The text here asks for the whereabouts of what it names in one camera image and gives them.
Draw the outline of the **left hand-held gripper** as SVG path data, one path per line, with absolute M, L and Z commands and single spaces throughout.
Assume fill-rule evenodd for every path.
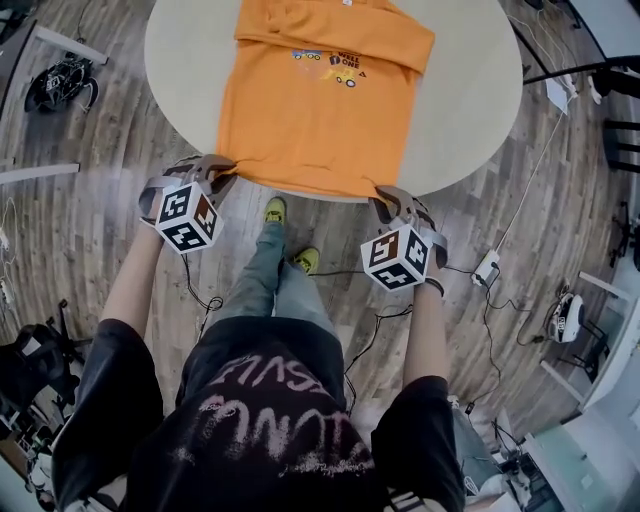
M 215 154 L 150 178 L 138 206 L 141 221 L 178 254 L 212 247 L 224 228 L 215 204 L 221 204 L 238 175 L 236 163 Z

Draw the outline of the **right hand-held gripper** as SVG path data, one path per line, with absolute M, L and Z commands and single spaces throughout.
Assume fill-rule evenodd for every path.
M 360 247 L 364 273 L 389 292 L 423 283 L 444 292 L 428 265 L 432 255 L 439 269 L 447 265 L 447 239 L 409 192 L 390 185 L 375 190 L 377 196 L 368 199 L 375 236 Z

